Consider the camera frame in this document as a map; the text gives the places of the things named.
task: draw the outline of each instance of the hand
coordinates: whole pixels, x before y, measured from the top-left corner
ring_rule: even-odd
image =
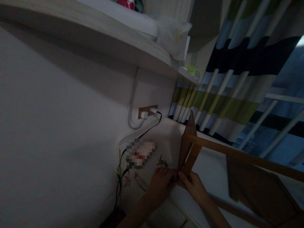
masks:
[[[199,204],[203,205],[205,196],[208,194],[198,174],[191,171],[191,181],[187,179],[183,172],[178,172],[178,176],[186,185],[192,198]]]
[[[163,204],[171,189],[176,185],[176,183],[169,182],[175,172],[175,169],[155,169],[149,188],[143,197],[152,210]]]

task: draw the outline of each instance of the electrical outlet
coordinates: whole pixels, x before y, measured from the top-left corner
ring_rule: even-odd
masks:
[[[158,108],[158,105],[151,105],[151,106],[147,106],[147,107],[141,107],[138,108],[138,119],[141,118],[142,116],[142,112],[146,111],[148,112],[148,116],[153,115],[154,113],[150,111],[150,108]]]

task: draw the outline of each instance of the charging cord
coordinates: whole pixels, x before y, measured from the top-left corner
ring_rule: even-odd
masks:
[[[138,70],[139,70],[139,67],[136,67],[135,79],[134,79],[134,85],[133,85],[133,92],[132,92],[132,97],[131,97],[130,106],[129,106],[129,114],[128,114],[128,125],[129,125],[129,127],[132,128],[133,130],[139,129],[139,128],[143,125],[143,122],[144,122],[144,119],[142,118],[138,126],[132,126],[132,124],[131,124],[131,113],[132,113],[132,110],[133,110],[133,99],[134,99],[134,94],[135,94],[135,91],[136,91],[136,88],[137,88],[137,81],[138,81],[138,80],[137,80],[137,75],[138,75]]]
[[[159,118],[159,121],[156,125],[154,125],[153,127],[157,126],[161,120],[162,120],[162,114],[159,112],[158,109],[156,108],[150,108],[150,111],[153,112],[153,113],[158,113],[161,115],[161,117]],[[153,127],[149,128],[146,132],[144,132],[142,135],[140,135],[137,139],[140,139],[141,137],[143,137],[148,131],[150,131]],[[121,189],[122,189],[122,178],[123,176],[129,171],[128,168],[125,169],[125,171],[122,173],[122,175],[120,175],[120,171],[121,171],[121,168],[120,168],[120,164],[121,164],[121,160],[123,158],[123,155],[124,153],[127,151],[127,149],[124,149],[124,151],[121,153],[121,156],[120,156],[120,160],[119,160],[119,165],[117,167],[117,175],[118,175],[118,184],[117,184],[117,187],[116,187],[116,199],[115,199],[115,205],[114,205],[114,212],[116,211],[116,208],[117,208],[117,200],[120,196],[120,193],[121,193]]]

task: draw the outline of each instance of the finger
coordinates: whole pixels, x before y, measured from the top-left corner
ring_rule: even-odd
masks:
[[[154,171],[154,173],[153,173],[153,175],[156,175],[159,172],[160,169],[161,168],[156,168],[155,171]]]
[[[163,168],[159,171],[159,173],[160,173],[160,175],[165,176],[165,175],[167,174],[168,171],[169,171],[168,168],[164,168],[164,167],[163,167]]]
[[[170,180],[171,177],[174,176],[175,172],[176,172],[176,169],[170,169],[170,170],[167,172],[167,174],[166,174],[166,179],[167,179],[167,180]]]
[[[193,172],[192,170],[190,172],[190,178],[191,178],[192,183],[194,183],[194,184],[196,184],[198,181],[200,181],[199,175],[197,173]]]
[[[192,183],[187,179],[187,177],[185,176],[185,174],[183,174],[183,172],[178,172],[178,176],[184,182],[184,184],[188,189],[192,187]]]

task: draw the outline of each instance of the striped curtain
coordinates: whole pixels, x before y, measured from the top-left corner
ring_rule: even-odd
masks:
[[[177,82],[169,117],[233,143],[304,33],[304,1],[234,0],[200,86]]]

